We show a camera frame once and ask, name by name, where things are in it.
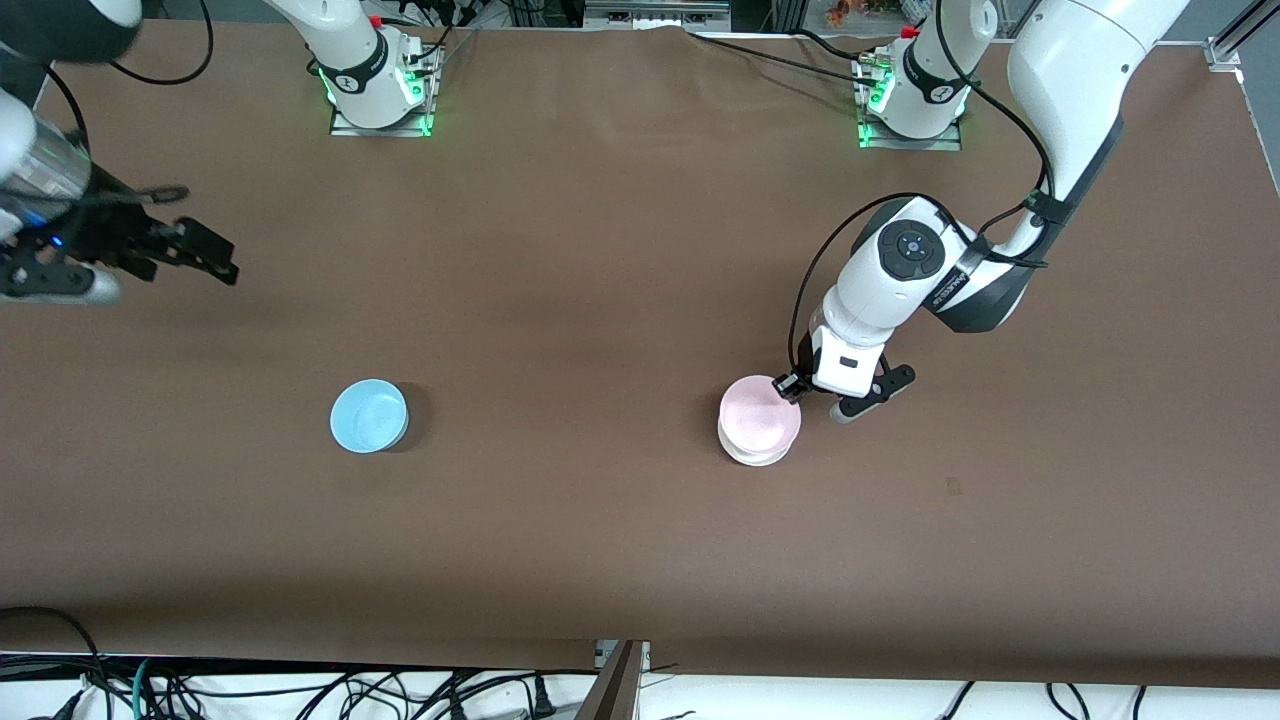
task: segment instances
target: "white floor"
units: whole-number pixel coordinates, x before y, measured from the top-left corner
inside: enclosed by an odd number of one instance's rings
[[[369,675],[376,682],[383,675]],[[445,679],[444,673],[402,675],[411,694],[428,694]],[[193,688],[216,692],[251,692],[275,688],[321,685],[337,675],[216,676],[192,682]],[[580,702],[590,676],[552,676],[547,680],[557,706]],[[833,680],[800,678],[733,678],[716,675],[649,675],[640,692],[640,720],[668,720],[694,711],[691,720],[937,720],[960,683],[925,680]],[[0,720],[31,720],[51,716],[79,688],[76,680],[0,683]],[[1132,720],[1135,688],[1079,685],[1093,720]],[[288,720],[312,693],[262,698],[205,698],[207,720]],[[344,692],[332,693],[311,716],[338,716]],[[1075,711],[1071,696],[1059,687],[1059,697]],[[525,707],[518,684],[495,688],[465,703],[468,720],[486,720]],[[433,710],[426,720],[434,720]],[[105,717],[101,693],[82,698],[76,720]],[[116,701],[115,717],[132,717]],[[1029,683],[978,683],[956,720],[1062,720],[1048,703],[1044,688]],[[1280,717],[1280,691],[1229,691],[1202,688],[1152,688],[1142,705],[1143,720],[1275,720]],[[351,720],[394,720],[392,708],[362,702]]]

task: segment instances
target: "light blue bowl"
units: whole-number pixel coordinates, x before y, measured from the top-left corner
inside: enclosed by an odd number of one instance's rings
[[[404,395],[387,380],[360,380],[342,391],[329,413],[333,439],[352,452],[387,450],[407,429]]]

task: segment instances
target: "teal cable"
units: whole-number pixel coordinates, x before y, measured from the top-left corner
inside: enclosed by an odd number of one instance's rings
[[[133,674],[133,720],[142,720],[142,678],[146,676],[148,662],[151,662],[151,659],[145,659],[138,664],[138,671]]]

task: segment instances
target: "brown tabletop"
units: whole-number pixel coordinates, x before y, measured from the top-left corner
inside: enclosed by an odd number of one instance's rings
[[[202,32],[148,23],[127,64],[180,74]],[[1009,206],[1012,126],[973,101],[960,154],[863,150],[838,81],[677,29],[484,32],[435,137],[330,138],[292,28],[216,32],[179,87],[65,68],[97,161],[188,184],[155,214],[242,273],[0,309],[0,602],[120,652],[545,667],[644,637],[685,671],[1280,685],[1280,201],[1199,49],[1138,70],[1005,327],[922,313],[908,392],[849,427],[810,398],[751,469],[718,397],[785,369],[817,246],[887,192]],[[366,377],[410,387],[402,452],[329,436]]]

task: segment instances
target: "brown table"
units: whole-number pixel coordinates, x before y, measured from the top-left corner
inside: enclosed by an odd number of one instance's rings
[[[148,23],[128,64],[184,72],[201,33]],[[436,137],[330,138],[306,60],[220,24],[186,86],[65,69],[97,160],[191,186],[159,213],[242,273],[3,309],[4,603],[129,652],[581,666],[644,637],[685,671],[1280,685],[1280,201],[1198,49],[1139,69],[1004,328],[913,319],[890,357],[920,379],[851,427],[812,398],[767,469],[716,406],[783,370],[813,251],[886,192],[1004,209],[1015,128],[974,101],[960,154],[861,150],[838,82],[680,31],[485,32]],[[329,437],[365,377],[411,388],[407,451]]]

